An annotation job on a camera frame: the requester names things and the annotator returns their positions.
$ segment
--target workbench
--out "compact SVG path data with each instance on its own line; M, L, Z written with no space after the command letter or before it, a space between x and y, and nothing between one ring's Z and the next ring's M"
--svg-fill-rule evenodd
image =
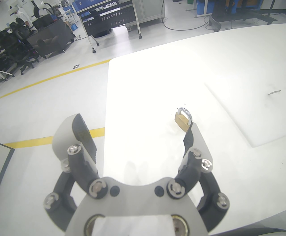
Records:
M185 133L174 118L185 107L230 200L211 233L286 210L285 31L286 24L240 28L112 59L104 176L129 185L175 177ZM246 38L252 43L243 43ZM197 185L189 195L198 204L202 190Z

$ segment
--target metal frame leg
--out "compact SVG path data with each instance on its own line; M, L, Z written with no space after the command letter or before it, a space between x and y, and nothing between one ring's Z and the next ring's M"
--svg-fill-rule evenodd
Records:
M87 32L86 32L86 29L85 29L85 27L84 27L84 23L83 23L83 21L82 21L82 18L81 18L81 16L79 16L79 17L80 17L80 22L81 22L81 24L82 24L82 27L84 28L84 32L85 32L85 34L86 34L86 37L88 38L88 41L90 42L90 45L91 45L91 47L92 47L92 52L95 53L94 47L93 47L93 45L92 45L92 43L91 43L91 40L90 40L90 38L89 38L89 36L88 36L88 34L87 34Z
M206 13L207 9L208 9L208 0L205 0L205 2L204 2L204 14L203 15L197 15L197 16L195 16L195 18L211 15L211 13L209 13L209 14Z
M193 11L193 10L196 10L197 9L197 2L196 0L194 0L194 5L193 5L193 8L190 8L190 9L187 9L185 11ZM205 0L205 3L204 3L204 14L202 15L197 15L195 16L195 18L197 17L202 17L202 16L207 16L207 15L211 15L211 13L207 14L206 11L208 9L208 0Z
M136 12L136 7L135 7L135 4L134 4L134 1L133 1L133 0L132 0L132 5L133 5L135 17L136 17L136 24L137 24L138 33L139 33L139 39L141 39L142 36L141 36L141 30L140 30L139 20L138 20L138 16L137 16L137 12Z
M270 12L273 9L274 3L275 3L275 0L273 0L272 3L271 3L271 6L269 8Z
M194 0L193 8L187 9L185 11L193 11L193 10L196 10L196 8L197 8L197 3L196 3L196 0Z
M12 74L10 74L8 72L0 70L0 79L3 79L5 81L7 81L7 78L5 78L1 73L7 74L7 75L11 75L12 77L14 77L14 75L12 75Z
M99 46L99 43L96 41L95 37L91 36L93 40L96 42L96 45Z

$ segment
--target white lab coat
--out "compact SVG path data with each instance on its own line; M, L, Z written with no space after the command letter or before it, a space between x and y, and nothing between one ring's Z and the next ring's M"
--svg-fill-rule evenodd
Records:
M28 22L29 24L31 24L30 17L26 13L19 10L17 11L16 16L19 17L22 21Z

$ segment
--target black cable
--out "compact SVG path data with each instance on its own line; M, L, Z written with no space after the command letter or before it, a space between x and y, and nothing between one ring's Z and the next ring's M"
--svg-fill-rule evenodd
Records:
M49 3L44 3L44 4L50 6L50 8L53 10L53 15L55 15L55 10L53 9L53 7Z
M207 28L207 27L209 26L208 22L205 21L205 19L206 19L207 17L208 17L208 16L206 16L206 17L204 18L204 22L207 24L207 25L205 26L205 29L207 29L207 30L213 30L213 29L208 29L208 28Z
M49 9L44 7L43 10L47 10L52 15L52 13L51 13L51 11Z
M84 38L79 38L79 39L77 39L77 40L75 40L75 41L79 41L79 40L82 40L82 39L85 39L85 38L87 38L87 37L84 37Z
M165 22L164 22L164 19L163 19L163 6L164 6L164 1L165 0L163 0L163 3L162 3L162 9L161 9L161 16L162 16L162 23L163 23L163 25L165 26ZM207 23L205 23L205 24L203 24L203 25L201 25L201 26L199 26L199 27L197 27L197 28L193 28L193 29L198 29L198 28L201 28L201 27L203 27L204 25L206 25ZM187 31L187 30L193 30L193 29L171 29L171 28L169 28L169 27L167 27L167 26L165 26L167 29L170 29L170 30L175 30L175 31Z

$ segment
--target white paper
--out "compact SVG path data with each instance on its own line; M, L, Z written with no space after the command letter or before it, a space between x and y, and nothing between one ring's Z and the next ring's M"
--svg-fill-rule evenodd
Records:
M170 215L97 218L92 236L175 236Z

